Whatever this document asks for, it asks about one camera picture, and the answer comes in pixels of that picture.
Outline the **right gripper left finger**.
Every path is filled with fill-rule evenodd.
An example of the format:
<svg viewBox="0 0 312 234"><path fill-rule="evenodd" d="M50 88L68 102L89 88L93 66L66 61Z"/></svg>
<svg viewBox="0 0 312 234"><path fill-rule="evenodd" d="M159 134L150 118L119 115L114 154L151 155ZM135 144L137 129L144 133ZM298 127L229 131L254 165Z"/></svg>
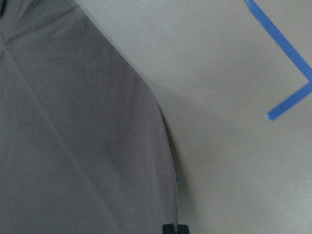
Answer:
<svg viewBox="0 0 312 234"><path fill-rule="evenodd" d="M163 234L175 234L175 227L173 224L164 224L162 230Z"/></svg>

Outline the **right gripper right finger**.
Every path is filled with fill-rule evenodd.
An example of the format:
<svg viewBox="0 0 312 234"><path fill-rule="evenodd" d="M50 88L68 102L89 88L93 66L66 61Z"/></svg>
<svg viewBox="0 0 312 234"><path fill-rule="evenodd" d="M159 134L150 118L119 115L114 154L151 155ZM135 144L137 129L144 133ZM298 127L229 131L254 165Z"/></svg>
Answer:
<svg viewBox="0 0 312 234"><path fill-rule="evenodd" d="M177 234L190 234L189 226L185 224L179 224Z"/></svg>

